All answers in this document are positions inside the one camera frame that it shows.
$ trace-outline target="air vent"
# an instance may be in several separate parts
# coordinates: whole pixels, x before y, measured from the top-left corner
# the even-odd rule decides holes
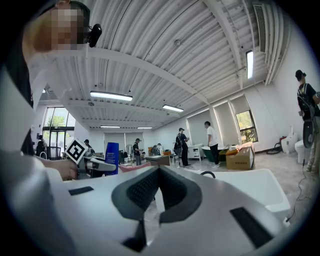
[[[262,4],[253,4],[255,17],[258,23],[259,29],[259,44],[260,51],[266,53],[266,23],[265,23],[265,14]]]

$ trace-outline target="tree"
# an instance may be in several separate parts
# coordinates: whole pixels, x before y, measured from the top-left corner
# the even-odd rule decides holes
[[[66,126],[65,125],[65,117],[55,115],[52,118],[52,116],[49,116],[46,126],[49,127],[50,124],[52,127],[65,127]]]

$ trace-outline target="white t-shirt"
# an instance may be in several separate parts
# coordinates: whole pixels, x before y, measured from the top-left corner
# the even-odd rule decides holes
[[[213,129],[211,126],[209,126],[208,129],[206,129],[206,134],[211,135],[209,147],[212,147],[212,146],[218,144],[215,129]]]

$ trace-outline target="white sleeve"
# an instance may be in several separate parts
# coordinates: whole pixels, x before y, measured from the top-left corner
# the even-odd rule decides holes
[[[212,136],[212,131],[211,131],[210,127],[208,129],[206,129],[206,135]]]

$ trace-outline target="box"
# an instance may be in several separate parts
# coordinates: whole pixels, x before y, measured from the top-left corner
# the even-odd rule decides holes
[[[251,170],[254,160],[255,153],[252,147],[242,147],[237,154],[226,156],[226,168],[230,170]]]

